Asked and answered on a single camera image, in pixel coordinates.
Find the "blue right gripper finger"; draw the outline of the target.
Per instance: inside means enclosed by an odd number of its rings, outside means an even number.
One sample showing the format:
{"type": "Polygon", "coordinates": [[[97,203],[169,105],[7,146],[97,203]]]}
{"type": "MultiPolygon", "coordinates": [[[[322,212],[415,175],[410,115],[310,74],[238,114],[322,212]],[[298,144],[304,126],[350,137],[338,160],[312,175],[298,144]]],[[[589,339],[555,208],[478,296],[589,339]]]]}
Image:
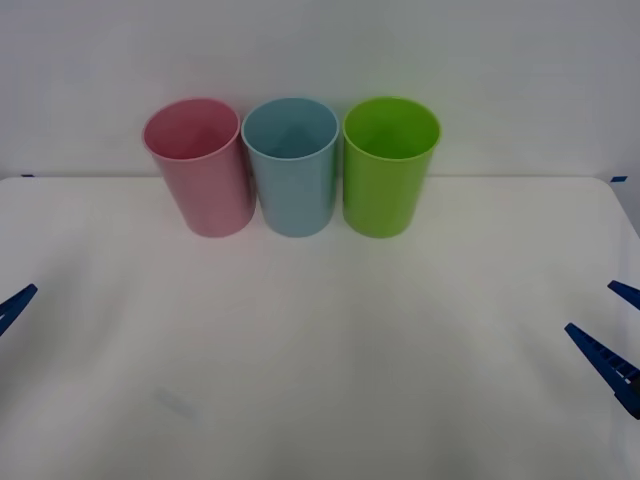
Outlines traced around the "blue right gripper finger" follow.
{"type": "Polygon", "coordinates": [[[640,307],[640,290],[618,281],[611,281],[607,287],[634,307],[640,307]]]}
{"type": "Polygon", "coordinates": [[[639,369],[573,323],[568,323],[564,330],[611,388],[618,402],[638,419],[639,369]]]}

